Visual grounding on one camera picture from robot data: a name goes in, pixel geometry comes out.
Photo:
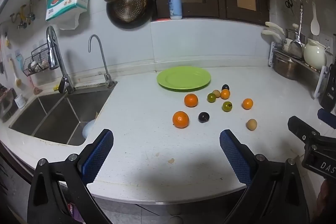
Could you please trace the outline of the orange with stem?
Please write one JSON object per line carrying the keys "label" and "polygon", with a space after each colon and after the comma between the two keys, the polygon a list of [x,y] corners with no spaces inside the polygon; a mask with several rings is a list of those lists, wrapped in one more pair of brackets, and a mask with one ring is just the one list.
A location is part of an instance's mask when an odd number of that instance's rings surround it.
{"label": "orange with stem", "polygon": [[184,97],[184,103],[187,107],[196,107],[198,105],[198,97],[195,94],[187,94]]}

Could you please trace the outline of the black scissors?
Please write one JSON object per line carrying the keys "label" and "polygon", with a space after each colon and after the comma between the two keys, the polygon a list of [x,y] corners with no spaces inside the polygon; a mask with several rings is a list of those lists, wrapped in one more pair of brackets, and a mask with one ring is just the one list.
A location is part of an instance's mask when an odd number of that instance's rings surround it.
{"label": "black scissors", "polygon": [[286,0],[285,1],[285,5],[288,9],[291,10],[291,13],[294,15],[294,11],[293,11],[293,1],[292,0]]}

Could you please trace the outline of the small orange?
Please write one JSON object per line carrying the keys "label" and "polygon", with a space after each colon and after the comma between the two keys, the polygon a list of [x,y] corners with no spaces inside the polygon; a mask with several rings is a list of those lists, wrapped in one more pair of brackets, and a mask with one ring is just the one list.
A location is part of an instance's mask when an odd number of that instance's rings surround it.
{"label": "small orange", "polygon": [[245,110],[250,110],[253,107],[253,100],[251,98],[246,98],[243,100],[241,105]]}
{"label": "small orange", "polygon": [[224,100],[227,100],[230,97],[231,93],[229,89],[223,89],[220,93],[220,97]]}

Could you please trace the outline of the white dish rack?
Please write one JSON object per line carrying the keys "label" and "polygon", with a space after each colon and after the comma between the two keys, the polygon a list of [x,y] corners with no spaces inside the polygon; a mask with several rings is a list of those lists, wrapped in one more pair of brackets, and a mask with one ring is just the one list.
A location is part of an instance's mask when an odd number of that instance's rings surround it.
{"label": "white dish rack", "polygon": [[304,61],[287,55],[275,42],[270,44],[268,66],[282,77],[305,85],[313,99],[322,96],[329,76],[329,68],[326,66],[320,71],[314,69]]}

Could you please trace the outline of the chrome kitchen faucet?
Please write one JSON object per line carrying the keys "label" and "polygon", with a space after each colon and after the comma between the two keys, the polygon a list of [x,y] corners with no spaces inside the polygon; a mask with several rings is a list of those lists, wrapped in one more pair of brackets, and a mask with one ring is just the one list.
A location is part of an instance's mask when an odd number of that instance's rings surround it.
{"label": "chrome kitchen faucet", "polygon": [[63,62],[62,54],[60,52],[58,38],[56,36],[55,29],[52,26],[48,26],[46,30],[46,39],[48,47],[48,61],[49,69],[54,70],[60,68],[62,77],[58,87],[59,93],[63,94],[67,92],[71,94],[75,91],[75,87],[69,77],[66,67]]}

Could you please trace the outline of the black frying pan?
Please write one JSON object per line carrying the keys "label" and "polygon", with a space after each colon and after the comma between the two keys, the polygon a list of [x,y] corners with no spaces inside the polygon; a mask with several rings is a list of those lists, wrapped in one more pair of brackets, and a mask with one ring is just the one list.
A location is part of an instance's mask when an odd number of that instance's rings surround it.
{"label": "black frying pan", "polygon": [[151,18],[154,3],[155,0],[118,0],[106,4],[106,13],[118,28],[138,28]]}

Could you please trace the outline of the steel spatula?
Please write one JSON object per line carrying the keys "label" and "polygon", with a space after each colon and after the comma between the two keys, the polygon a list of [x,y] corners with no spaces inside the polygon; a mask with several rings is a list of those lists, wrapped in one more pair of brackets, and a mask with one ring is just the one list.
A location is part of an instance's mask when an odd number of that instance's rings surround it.
{"label": "steel spatula", "polygon": [[290,43],[288,53],[295,58],[302,59],[303,57],[303,43],[300,40],[303,19],[303,3],[300,2],[299,7],[299,28],[297,37]]}

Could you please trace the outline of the large orange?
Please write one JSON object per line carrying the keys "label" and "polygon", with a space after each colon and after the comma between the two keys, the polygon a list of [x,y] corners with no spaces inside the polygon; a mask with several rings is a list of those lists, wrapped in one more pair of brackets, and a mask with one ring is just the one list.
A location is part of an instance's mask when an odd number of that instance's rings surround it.
{"label": "large orange", "polygon": [[172,120],[176,128],[186,128],[190,122],[189,116],[184,111],[174,113]]}

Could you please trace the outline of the white rice paddle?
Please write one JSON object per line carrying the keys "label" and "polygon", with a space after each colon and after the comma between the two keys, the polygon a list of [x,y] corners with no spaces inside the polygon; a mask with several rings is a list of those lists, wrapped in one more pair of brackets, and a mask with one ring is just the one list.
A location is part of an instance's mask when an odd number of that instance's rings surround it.
{"label": "white rice paddle", "polygon": [[319,26],[319,22],[317,19],[317,10],[316,10],[316,5],[314,1],[312,2],[312,13],[313,13],[313,18],[310,24],[310,31],[314,36],[318,36],[320,33],[320,26]]}

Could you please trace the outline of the steel cooking pot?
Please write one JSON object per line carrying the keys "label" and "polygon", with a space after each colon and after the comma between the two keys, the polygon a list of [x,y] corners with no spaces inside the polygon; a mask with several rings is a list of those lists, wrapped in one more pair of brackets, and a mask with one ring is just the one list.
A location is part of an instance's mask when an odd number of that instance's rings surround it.
{"label": "steel cooking pot", "polygon": [[299,74],[299,64],[290,57],[284,56],[281,53],[274,53],[273,69],[282,77],[290,80],[297,80]]}

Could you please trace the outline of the dark plum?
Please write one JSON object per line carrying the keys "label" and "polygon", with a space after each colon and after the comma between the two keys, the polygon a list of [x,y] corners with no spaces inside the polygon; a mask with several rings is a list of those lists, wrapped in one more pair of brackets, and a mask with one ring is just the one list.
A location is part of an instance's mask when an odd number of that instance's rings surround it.
{"label": "dark plum", "polygon": [[200,123],[206,123],[206,122],[209,121],[209,119],[210,119],[210,115],[209,115],[209,113],[207,113],[207,112],[201,112],[201,113],[198,115],[198,121],[199,121]]}
{"label": "dark plum", "polygon": [[222,90],[224,90],[224,89],[230,90],[230,87],[229,87],[227,84],[224,84],[224,85],[222,86]]}

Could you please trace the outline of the steel kitchen sink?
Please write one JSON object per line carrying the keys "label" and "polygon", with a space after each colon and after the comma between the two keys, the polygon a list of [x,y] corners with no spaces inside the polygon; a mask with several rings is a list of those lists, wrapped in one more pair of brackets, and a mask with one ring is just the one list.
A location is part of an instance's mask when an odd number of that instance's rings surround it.
{"label": "steel kitchen sink", "polygon": [[85,125],[97,118],[112,90],[97,86],[78,89],[70,95],[37,97],[10,128],[54,143],[81,145]]}

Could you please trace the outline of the blue soap pump bottle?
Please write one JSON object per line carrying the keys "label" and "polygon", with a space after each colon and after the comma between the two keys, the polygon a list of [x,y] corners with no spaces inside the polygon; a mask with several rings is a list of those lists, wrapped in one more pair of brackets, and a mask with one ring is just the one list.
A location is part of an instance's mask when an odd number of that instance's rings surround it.
{"label": "blue soap pump bottle", "polygon": [[172,20],[182,19],[182,0],[168,0],[169,13]]}

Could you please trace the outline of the cream handled pan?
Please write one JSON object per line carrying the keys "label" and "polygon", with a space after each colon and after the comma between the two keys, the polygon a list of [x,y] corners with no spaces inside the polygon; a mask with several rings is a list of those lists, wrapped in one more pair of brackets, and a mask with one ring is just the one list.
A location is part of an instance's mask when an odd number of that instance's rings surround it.
{"label": "cream handled pan", "polygon": [[288,52],[291,39],[288,39],[285,35],[285,31],[276,23],[265,22],[265,27],[261,31],[264,36],[272,36],[274,42],[282,47],[284,52]]}

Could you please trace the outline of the brass perforated strainer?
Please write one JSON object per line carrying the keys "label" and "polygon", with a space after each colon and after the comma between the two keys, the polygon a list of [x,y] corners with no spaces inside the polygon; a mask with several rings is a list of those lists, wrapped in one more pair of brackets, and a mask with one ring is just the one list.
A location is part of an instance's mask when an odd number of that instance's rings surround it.
{"label": "brass perforated strainer", "polygon": [[118,19],[131,22],[141,15],[145,5],[146,0],[119,0],[114,4],[113,11]]}

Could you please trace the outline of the green plate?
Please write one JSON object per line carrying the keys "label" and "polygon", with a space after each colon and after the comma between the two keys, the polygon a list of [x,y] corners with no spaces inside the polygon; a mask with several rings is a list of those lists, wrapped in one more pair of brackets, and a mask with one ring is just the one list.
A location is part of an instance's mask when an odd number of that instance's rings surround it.
{"label": "green plate", "polygon": [[208,85],[211,75],[205,69],[192,66],[172,67],[157,75],[157,83],[171,90],[194,90]]}

